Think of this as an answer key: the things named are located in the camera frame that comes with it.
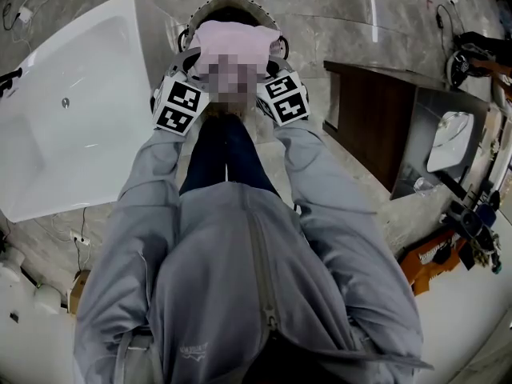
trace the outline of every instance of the jacket logo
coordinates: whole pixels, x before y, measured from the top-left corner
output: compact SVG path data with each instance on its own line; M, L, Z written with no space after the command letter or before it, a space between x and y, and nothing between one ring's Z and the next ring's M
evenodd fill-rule
M208 347L208 343L201 344L200 346L188 346L188 347L180 347L179 352L182 354L183 358L192 358L196 362L200 362L204 357L206 357L206 348Z

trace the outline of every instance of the jacket zipper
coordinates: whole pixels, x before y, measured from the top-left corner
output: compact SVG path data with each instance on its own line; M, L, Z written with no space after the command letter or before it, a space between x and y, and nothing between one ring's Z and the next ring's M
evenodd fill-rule
M276 306L275 292L270 277L270 262L265 243L262 240L258 219L247 205L246 193L242 188L242 200L249 224L250 240L253 250L254 270L258 283L260 306L265 314L265 324L272 334L279 328L279 315Z

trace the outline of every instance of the marble floor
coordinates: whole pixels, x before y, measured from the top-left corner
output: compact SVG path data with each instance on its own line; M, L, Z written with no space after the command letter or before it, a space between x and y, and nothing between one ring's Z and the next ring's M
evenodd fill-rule
M23 0L11 0L16 13ZM37 8L45 0L30 0ZM0 74L15 68L32 50L77 16L107 0L49 0L41 6L31 27L20 22L12 32L0 31ZM183 27L189 16L207 0L153 0L170 14L176 27ZM255 0L269 11L290 41L290 63L299 72L310 92L313 123L321 129L324 118L336 118L336 92L323 69L324 59L364 66L384 66L412 70L442 79L445 55L435 21L437 4L447 6L454 20L454 32L477 31L500 38L502 28L494 0L459 0L461 22L447 0ZM450 49L449 28L445 47ZM26 41L14 42L13 37ZM464 90L490 100L488 79L469 80ZM283 165L283 148L271 133L269 122L257 113L248 113L246 125L270 180L290 202L290 184ZM190 135L180 159L178 181L186 174L197 130ZM439 187L426 198L412 195L391 202L389 193L350 154L326 136L326 144L340 164L359 181L362 190L378 212L386 240L393 252L428 234L450 200L450 192ZM82 248L82 265L94 264L102 241L105 220L112 205L86 210L84 234L92 241L90 251ZM2 230L6 220L0 218ZM37 280L65 292L78 269L77 252L69 242L69 230L82 227L82 210L10 224L9 241L26 254L24 267Z

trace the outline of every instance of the pink cloth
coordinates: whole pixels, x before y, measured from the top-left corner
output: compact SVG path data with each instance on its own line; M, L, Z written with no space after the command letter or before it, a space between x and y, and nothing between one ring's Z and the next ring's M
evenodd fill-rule
M193 74L209 76L210 92L252 92L256 75L266 73L270 45L280 36L279 31L264 26L204 22L190 42L190 48L201 47Z

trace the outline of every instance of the gray jacket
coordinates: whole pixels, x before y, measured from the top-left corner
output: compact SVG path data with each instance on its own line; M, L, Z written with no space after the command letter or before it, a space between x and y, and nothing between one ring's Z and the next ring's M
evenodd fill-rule
M140 149L80 301L79 381L140 379L129 347L152 351L152 382L240 382L274 332L340 382L412 382L429 367L411 288L358 185L307 122L274 132L300 216L241 183L180 197L184 138L158 130ZM153 344L130 346L147 325Z

